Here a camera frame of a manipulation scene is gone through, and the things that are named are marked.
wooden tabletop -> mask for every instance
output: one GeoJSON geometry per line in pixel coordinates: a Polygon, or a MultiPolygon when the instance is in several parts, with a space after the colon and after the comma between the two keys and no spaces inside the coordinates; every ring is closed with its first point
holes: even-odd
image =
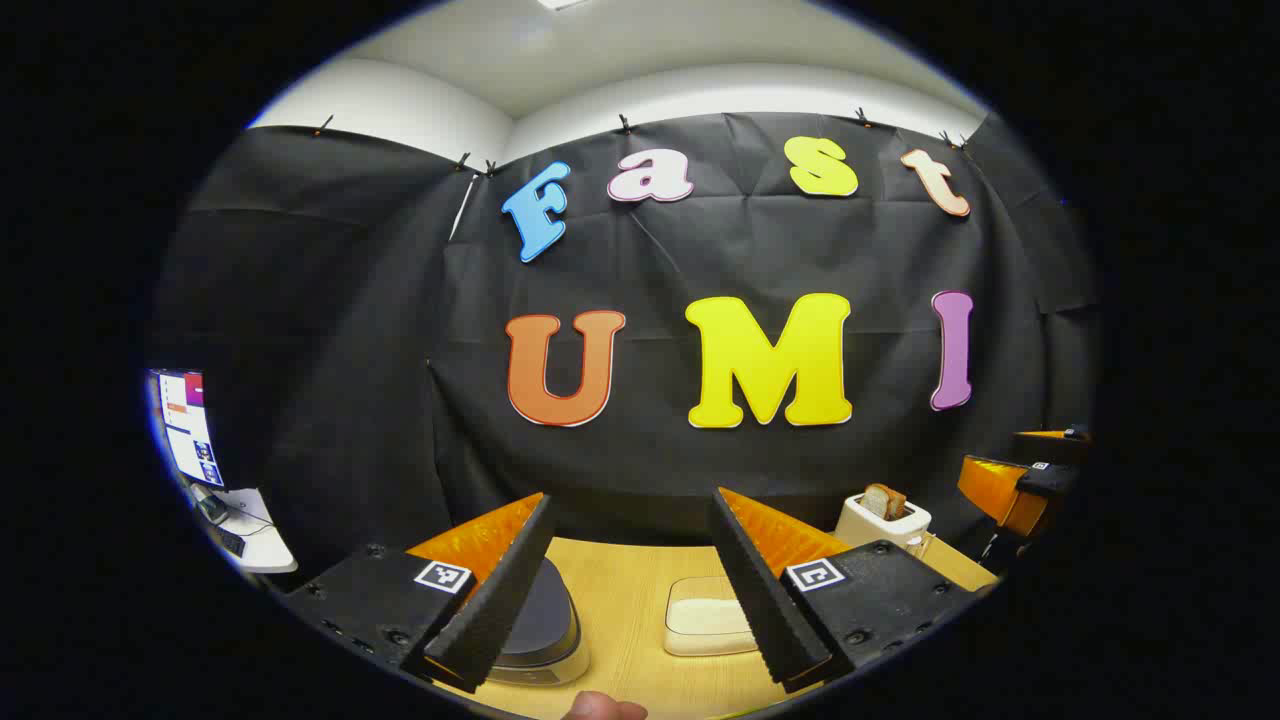
{"type": "MultiPolygon", "coordinates": [[[[547,557],[573,597],[582,638],[591,653],[586,674],[559,687],[488,682],[474,696],[436,687],[507,712],[559,720],[579,691],[599,691],[637,702],[650,720],[708,719],[746,712],[788,697],[769,679],[759,651],[710,657],[676,657],[663,650],[667,598],[682,578],[724,575],[716,548],[607,544],[556,538],[547,557]]],[[[932,538],[925,564],[965,589],[993,583],[995,575],[955,548],[932,538]]]]}

letter f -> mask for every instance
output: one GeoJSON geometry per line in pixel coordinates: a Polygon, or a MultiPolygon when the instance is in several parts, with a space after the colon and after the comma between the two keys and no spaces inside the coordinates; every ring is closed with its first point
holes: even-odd
{"type": "Polygon", "coordinates": [[[529,181],[502,204],[503,213],[511,213],[516,220],[516,229],[520,231],[520,240],[524,243],[520,249],[520,261],[529,263],[538,258],[543,250],[550,247],[553,242],[564,234],[564,220],[552,222],[547,211],[563,213],[568,208],[568,197],[564,188],[552,181],[568,177],[568,165],[564,163],[552,163],[547,169],[529,181]],[[543,196],[538,196],[538,190],[543,190],[543,196]]]}

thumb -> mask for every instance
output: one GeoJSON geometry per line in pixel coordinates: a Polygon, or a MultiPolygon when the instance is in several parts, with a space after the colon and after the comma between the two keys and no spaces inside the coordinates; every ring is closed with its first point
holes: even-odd
{"type": "Polygon", "coordinates": [[[595,691],[582,691],[563,720],[622,720],[617,701],[595,691]]]}

yellow letter m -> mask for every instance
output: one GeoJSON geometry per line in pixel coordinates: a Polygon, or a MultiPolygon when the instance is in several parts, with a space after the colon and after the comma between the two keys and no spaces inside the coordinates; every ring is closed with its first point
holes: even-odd
{"type": "Polygon", "coordinates": [[[796,379],[787,406],[792,425],[838,425],[854,414],[845,398],[845,318],[849,301],[838,295],[805,295],[791,307],[777,346],[737,297],[708,297],[685,310],[703,336],[703,391],[689,411],[695,428],[736,428],[742,409],[733,404],[733,378],[751,414],[769,424],[796,379]]]}

monitor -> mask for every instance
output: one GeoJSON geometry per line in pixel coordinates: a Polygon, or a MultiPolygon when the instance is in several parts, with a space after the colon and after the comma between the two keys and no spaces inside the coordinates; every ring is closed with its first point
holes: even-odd
{"type": "Polygon", "coordinates": [[[156,445],[172,468],[195,483],[228,489],[205,414],[205,382],[198,370],[151,370],[156,445]]]}

